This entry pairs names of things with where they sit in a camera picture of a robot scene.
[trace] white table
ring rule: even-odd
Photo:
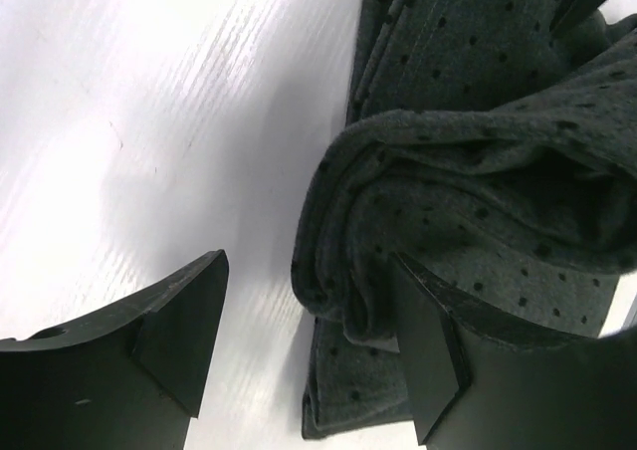
[[[223,248],[228,297],[186,448],[415,448],[408,423],[300,436],[312,320],[289,264],[344,121],[359,1],[0,0],[0,338]]]

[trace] folded cloth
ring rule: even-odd
[[[561,40],[559,0],[363,0],[348,127],[292,264],[317,318],[303,435],[410,419],[384,264],[598,336],[637,263],[636,17]]]

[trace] fabric fold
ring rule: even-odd
[[[318,316],[305,438],[410,418],[387,256],[597,336],[637,266],[635,17],[561,41],[559,0],[363,0],[347,128],[292,266]]]

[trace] black dot pattern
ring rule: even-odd
[[[608,189],[635,181],[637,152],[611,156],[619,135],[609,136],[610,154],[598,160],[597,143],[622,120],[631,129],[637,43],[592,61],[613,34],[590,19],[577,41],[553,39],[558,1],[363,1],[375,11],[359,31],[352,133],[318,166],[291,267],[303,304],[341,319],[317,323],[317,381],[304,405],[328,415],[338,402],[355,413],[405,392],[395,351],[365,346],[391,345],[382,270],[394,252],[528,321],[598,333],[613,273],[637,266],[629,226],[615,231],[612,251],[591,251],[613,239],[599,219]]]

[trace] polka dot fabric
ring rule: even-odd
[[[383,272],[595,337],[637,266],[637,21],[561,40],[559,0],[363,0],[348,126],[318,167],[292,280],[317,317],[305,438],[410,418]]]

